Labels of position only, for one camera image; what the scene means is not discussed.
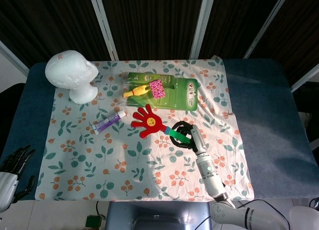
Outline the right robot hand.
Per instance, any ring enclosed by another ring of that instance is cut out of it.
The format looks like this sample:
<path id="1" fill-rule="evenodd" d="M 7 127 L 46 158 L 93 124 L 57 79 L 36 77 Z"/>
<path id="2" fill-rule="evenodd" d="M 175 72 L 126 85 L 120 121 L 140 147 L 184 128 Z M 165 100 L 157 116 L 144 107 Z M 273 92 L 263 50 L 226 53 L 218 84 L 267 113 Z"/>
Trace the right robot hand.
<path id="1" fill-rule="evenodd" d="M 173 125 L 172 130 L 189 140 L 187 143 L 185 140 L 180 140 L 176 136 L 170 136 L 170 140 L 175 146 L 192 150 L 196 156 L 206 154 L 208 147 L 196 125 L 179 121 Z"/>

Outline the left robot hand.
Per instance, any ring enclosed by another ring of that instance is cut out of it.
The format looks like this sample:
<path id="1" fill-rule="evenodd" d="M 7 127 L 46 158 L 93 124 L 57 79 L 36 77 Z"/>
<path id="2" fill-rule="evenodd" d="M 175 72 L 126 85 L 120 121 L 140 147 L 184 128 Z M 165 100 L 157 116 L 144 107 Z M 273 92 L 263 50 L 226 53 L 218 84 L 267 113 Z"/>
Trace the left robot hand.
<path id="1" fill-rule="evenodd" d="M 30 145 L 19 148 L 6 157 L 0 166 L 0 212 L 5 212 L 11 204 L 29 195 L 35 184 L 35 176 L 29 178 L 25 189 L 16 192 L 21 175 L 26 167 L 28 159 L 34 154 L 35 149 L 30 150 Z"/>

